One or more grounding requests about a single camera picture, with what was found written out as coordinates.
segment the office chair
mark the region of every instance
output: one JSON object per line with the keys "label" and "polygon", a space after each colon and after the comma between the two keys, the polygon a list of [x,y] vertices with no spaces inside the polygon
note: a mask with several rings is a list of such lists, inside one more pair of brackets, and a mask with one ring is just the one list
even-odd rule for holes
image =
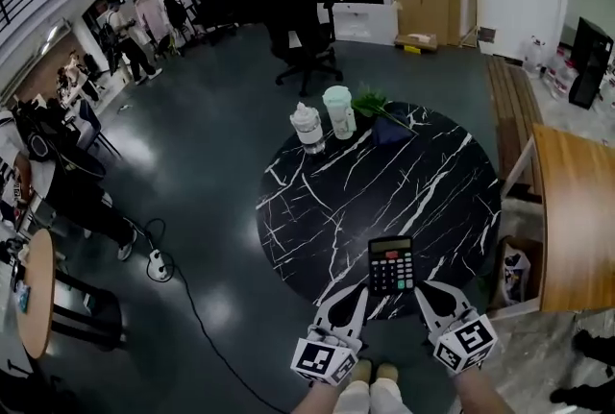
{"label": "office chair", "polygon": [[[318,20],[318,0],[261,0],[261,14],[271,37],[271,52],[288,64],[288,68],[276,78],[276,85],[293,74],[303,73],[300,96],[306,96],[311,73],[315,70],[335,75],[343,81],[344,75],[335,69],[335,28],[333,2],[325,3],[329,23]],[[301,47],[290,48],[288,32],[296,32]]]}
{"label": "office chair", "polygon": [[211,44],[217,42],[225,33],[235,34],[235,18],[231,0],[200,0],[197,6],[197,23],[203,28],[214,28]]}

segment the wooden bench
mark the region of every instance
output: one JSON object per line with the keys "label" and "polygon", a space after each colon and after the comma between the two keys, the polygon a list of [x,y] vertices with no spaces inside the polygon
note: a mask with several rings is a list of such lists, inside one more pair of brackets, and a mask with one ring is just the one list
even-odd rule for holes
{"label": "wooden bench", "polygon": [[[532,124],[542,124],[526,72],[501,57],[487,56],[487,82],[496,116],[500,180],[506,180],[532,133]],[[519,183],[529,193],[542,196],[540,170],[535,159]]]}

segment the black cable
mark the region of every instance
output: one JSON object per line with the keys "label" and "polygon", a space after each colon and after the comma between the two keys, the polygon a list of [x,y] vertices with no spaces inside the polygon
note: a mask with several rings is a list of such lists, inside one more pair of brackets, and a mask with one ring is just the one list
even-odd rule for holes
{"label": "black cable", "polygon": [[[140,232],[145,237],[145,239],[150,244],[150,247],[152,248],[152,250],[156,250],[157,246],[154,243],[154,237],[151,234],[151,232],[148,230],[148,228],[153,223],[156,223],[156,222],[160,222],[162,224],[162,229],[160,230],[160,236],[157,238],[157,243],[160,244],[161,241],[162,241],[162,238],[164,237],[164,233],[166,232],[166,223],[164,222],[164,220],[162,220],[160,218],[151,219],[151,220],[149,220],[145,224],[145,226],[143,228],[140,228],[134,221],[131,221],[131,222],[135,225],[136,230],[138,232]],[[250,392],[256,399],[258,399],[261,403],[263,403],[267,407],[275,410],[276,412],[280,412],[281,414],[288,414],[286,411],[281,410],[280,408],[278,408],[275,405],[273,405],[273,404],[269,403],[268,401],[266,401],[255,390],[253,390],[252,387],[250,385],[248,385],[245,382],[245,380],[239,375],[239,373],[234,370],[233,366],[231,366],[231,364],[229,363],[227,358],[224,357],[224,355],[221,352],[218,351],[218,348],[215,347],[215,344],[211,340],[211,337],[209,337],[209,334],[208,334],[208,332],[205,329],[205,325],[203,324],[203,320],[201,320],[199,312],[196,309],[196,304],[194,304],[194,300],[192,298],[192,293],[190,293],[190,286],[188,285],[188,281],[185,278],[184,273],[182,272],[182,269],[180,269],[180,266],[175,263],[175,259],[173,258],[173,256],[171,254],[169,254],[168,252],[162,252],[160,250],[158,250],[158,252],[160,252],[160,254],[162,256],[164,256],[165,260],[168,260],[168,261],[171,262],[170,264],[168,264],[168,263],[164,264],[164,269],[167,271],[168,275],[167,275],[167,277],[164,280],[157,280],[157,279],[153,278],[150,275],[151,260],[148,259],[147,267],[145,268],[145,274],[147,274],[147,277],[150,280],[153,280],[154,282],[169,282],[170,280],[173,279],[173,276],[175,275],[175,271],[177,271],[178,274],[180,275],[180,278],[182,278],[182,281],[184,282],[185,294],[187,295],[188,299],[190,300],[190,307],[192,308],[192,313],[194,314],[194,316],[196,317],[197,321],[199,322],[199,325],[201,326],[201,332],[203,333],[205,338],[208,340],[209,345],[211,346],[211,348],[213,349],[215,354],[225,364],[225,366],[234,375],[234,377],[237,378],[237,380],[239,380],[239,383],[241,383],[244,386],[244,388],[246,390],[248,390],[248,392]]]}

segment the round wooden table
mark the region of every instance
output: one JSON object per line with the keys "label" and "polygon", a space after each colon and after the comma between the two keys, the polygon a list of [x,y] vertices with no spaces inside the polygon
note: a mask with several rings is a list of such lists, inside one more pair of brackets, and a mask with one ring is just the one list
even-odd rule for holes
{"label": "round wooden table", "polygon": [[[316,305],[368,279],[367,243],[413,239],[416,280],[461,287],[495,248],[498,178],[476,140],[450,118],[423,107],[387,106],[416,136],[376,146],[373,119],[357,117],[340,141],[323,119],[324,155],[307,155],[292,135],[265,169],[257,202],[260,242],[274,270]],[[417,311],[412,293],[370,297],[370,319]]]}
{"label": "round wooden table", "polygon": [[[115,296],[110,291],[95,288],[57,271],[54,246],[48,230],[37,231],[28,245],[30,252],[23,281],[30,286],[30,298],[25,313],[17,310],[19,337],[28,355],[39,359],[45,354],[51,331],[97,344],[107,351],[116,348],[120,344],[122,324]],[[95,319],[54,304],[56,280],[89,294],[96,303],[96,314],[100,316],[106,311],[107,320]],[[54,314],[64,320],[54,320]],[[96,332],[70,327],[65,323],[67,320],[83,324]]]}

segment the calculator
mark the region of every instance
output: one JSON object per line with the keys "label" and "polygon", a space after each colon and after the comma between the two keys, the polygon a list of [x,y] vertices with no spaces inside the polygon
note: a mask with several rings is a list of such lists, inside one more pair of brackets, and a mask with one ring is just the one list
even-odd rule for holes
{"label": "calculator", "polygon": [[386,296],[414,288],[412,239],[386,236],[369,241],[369,284],[372,296]]}

